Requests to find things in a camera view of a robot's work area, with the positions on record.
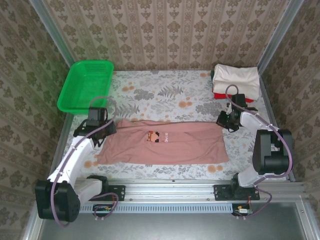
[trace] t-shirt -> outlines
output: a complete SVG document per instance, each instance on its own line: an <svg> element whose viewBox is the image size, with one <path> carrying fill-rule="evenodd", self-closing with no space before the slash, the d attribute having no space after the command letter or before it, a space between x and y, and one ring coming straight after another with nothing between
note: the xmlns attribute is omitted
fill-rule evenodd
<svg viewBox="0 0 320 240"><path fill-rule="evenodd" d="M218 164L227 162L228 155L222 127L213 122L123 119L97 160L99 164Z"/></svg>

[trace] table surface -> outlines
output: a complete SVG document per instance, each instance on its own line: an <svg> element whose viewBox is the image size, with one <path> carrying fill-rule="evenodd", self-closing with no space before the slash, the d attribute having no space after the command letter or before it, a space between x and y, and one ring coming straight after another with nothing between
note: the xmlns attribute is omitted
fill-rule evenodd
<svg viewBox="0 0 320 240"><path fill-rule="evenodd" d="M226 99L214 99L210 71L117 71L112 77L109 96L117 102L117 120L153 120L165 122L216 122L221 110L227 110ZM269 120L263 97L248 104L258 109ZM108 106L108 115L114 108ZM73 119L65 151L70 147L73 132L86 119ZM252 162L255 133L241 127L234 133L223 130L228 162L220 164L155 165L119 162L98 164L95 156L101 147L95 147L88 156L79 177L91 174L115 179L192 179L229 180L245 170Z"/></svg>

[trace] stack of folded clothes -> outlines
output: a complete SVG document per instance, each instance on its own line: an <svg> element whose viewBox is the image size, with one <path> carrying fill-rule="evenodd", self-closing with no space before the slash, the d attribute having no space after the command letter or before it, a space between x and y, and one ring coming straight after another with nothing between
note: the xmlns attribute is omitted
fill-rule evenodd
<svg viewBox="0 0 320 240"><path fill-rule="evenodd" d="M215 99L225 99L226 89L234 84L239 89L239 94L245 94L246 101L251 103L260 96L260 81L257 67L232 67L217 64L211 74ZM230 87L228 95L237 93L235 87Z"/></svg>

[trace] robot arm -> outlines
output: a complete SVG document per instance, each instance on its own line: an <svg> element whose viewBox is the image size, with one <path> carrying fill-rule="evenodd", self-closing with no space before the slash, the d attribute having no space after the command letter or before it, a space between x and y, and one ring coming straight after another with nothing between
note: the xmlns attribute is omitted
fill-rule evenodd
<svg viewBox="0 0 320 240"><path fill-rule="evenodd" d="M88 119L74 131L71 146L59 166L47 180L39 180L36 183L35 199L41 219L54 219L50 196L57 176L59 178L54 189L54 208L60 221L73 222L79 214L81 205L96 195L108 192L106 177L90 176L79 184L76 184L76 178L93 148L96 145L100 146L106 136L116 133L115 124L111 122L107 127L84 139L75 148L84 136L105 125L108 122L107 118L105 108L91 107ZM73 153L68 159L67 156L71 151Z"/></svg>
<svg viewBox="0 0 320 240"><path fill-rule="evenodd" d="M240 124L256 133L252 155L252 165L238 174L239 185L253 187L268 175L281 175L289 167L288 152L273 130L248 112L240 115ZM281 134L290 148L292 135L289 130L274 128Z"/></svg>
<svg viewBox="0 0 320 240"><path fill-rule="evenodd" d="M256 117L258 111L247 106L244 94L235 94L231 100L240 107L250 110L251 113L232 105L231 113L227 114L225 111L221 111L216 123L231 133L237 131L239 127L245 127L256 134L256 137L252 165L246 170L236 173L231 179L230 185L217 187L217 189L221 189L215 194L217 201L245 200L248 195L256 192L255 186L258 183L270 176L280 176L289 168L289 153L270 128L271 124L266 125ZM272 127L282 136L292 152L291 132L275 126Z"/></svg>

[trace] green plastic basket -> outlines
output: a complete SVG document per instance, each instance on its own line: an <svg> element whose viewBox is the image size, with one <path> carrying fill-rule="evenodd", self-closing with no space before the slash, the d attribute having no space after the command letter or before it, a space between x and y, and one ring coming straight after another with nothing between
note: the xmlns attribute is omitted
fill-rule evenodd
<svg viewBox="0 0 320 240"><path fill-rule="evenodd" d="M86 115L90 102L108 96L114 65L105 60L84 60L74 63L66 77L57 106L65 113ZM105 107L105 99L97 99L94 107Z"/></svg>

